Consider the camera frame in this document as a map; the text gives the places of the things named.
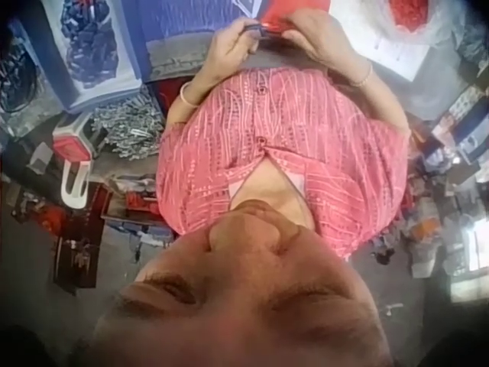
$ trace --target plastic bag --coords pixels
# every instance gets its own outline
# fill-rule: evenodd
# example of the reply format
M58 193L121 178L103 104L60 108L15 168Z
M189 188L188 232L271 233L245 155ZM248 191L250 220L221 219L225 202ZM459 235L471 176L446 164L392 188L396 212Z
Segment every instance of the plastic bag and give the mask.
M392 0L376 0L364 2L368 16L385 33L394 40L413 44L437 45L452 36L455 24L463 21L463 7L457 0L427 0L427 22L411 31L406 26L397 25L391 4ZM415 22L422 22L423 14L418 15Z

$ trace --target patterned shirt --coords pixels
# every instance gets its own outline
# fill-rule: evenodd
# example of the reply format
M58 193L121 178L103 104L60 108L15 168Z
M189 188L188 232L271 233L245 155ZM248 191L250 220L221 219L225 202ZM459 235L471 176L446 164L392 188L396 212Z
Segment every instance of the patterned shirt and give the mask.
M368 119L319 70L247 70L167 129L157 173L162 216L179 234L228 211L229 185L265 156L304 177L316 231L349 256L390 224L406 187L409 135Z

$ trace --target person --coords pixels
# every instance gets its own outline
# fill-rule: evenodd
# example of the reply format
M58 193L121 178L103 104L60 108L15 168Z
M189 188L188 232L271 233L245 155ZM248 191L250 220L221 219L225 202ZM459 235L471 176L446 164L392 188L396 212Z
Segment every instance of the person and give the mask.
M239 19L168 113L157 186L182 236L99 321L87 365L393 365L373 298L344 260L393 218L406 116L323 11L283 37L356 85L365 114L321 70L247 70Z
M238 19L215 35L203 68L168 112L160 213L184 235L246 200L263 200L347 258L399 209L410 130L394 94L333 17L302 9L289 21L295 29L283 38L318 70L239 73L258 47L253 31L243 30L257 21ZM356 87L358 105L326 69Z

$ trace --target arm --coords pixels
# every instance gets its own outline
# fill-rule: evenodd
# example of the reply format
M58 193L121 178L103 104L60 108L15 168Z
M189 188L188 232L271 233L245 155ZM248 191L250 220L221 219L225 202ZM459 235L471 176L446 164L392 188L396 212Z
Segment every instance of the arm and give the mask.
M358 91L366 100L372 118L385 122L399 131L410 134L406 113L397 97L382 79L372 70L370 61L357 55L356 64L353 64L345 74L351 83L366 83L358 87Z
M258 48L253 31L245 31L254 19L239 18L229 27L215 33L202 69L175 99L168 111L167 124L186 123L212 89L236 73L240 65Z
M407 117L396 96L371 69L370 61L361 57L351 46L341 25L327 12L300 9L288 17L296 29L282 36L300 48L313 60L345 77L352 85L361 84L358 91L365 98L373 116L409 134Z
M183 96L187 102L198 106L206 99L212 88L214 88L214 85L205 76L197 73L192 82L183 91ZM195 107L188 105L178 96L168 110L167 126L172 127L177 123L186 123L190 120L195 110Z

